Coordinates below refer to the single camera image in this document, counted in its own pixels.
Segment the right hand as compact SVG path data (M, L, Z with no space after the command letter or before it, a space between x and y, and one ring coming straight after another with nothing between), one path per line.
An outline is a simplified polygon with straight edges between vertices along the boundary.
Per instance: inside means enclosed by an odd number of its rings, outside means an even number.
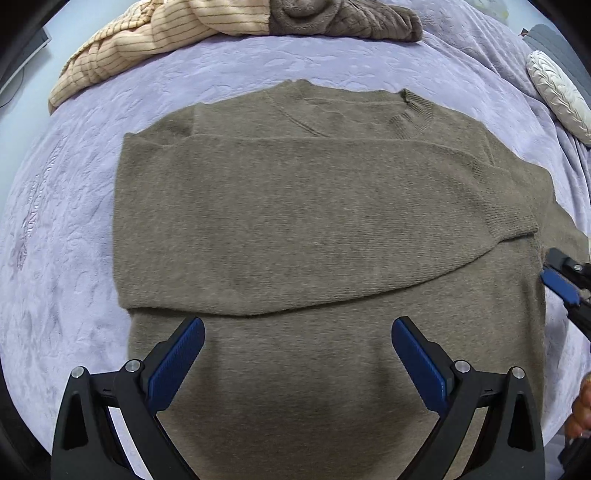
M579 394L572 404L572 411L565 424L565 435L576 439L589 432L591 428L591 379L586 374L582 380Z

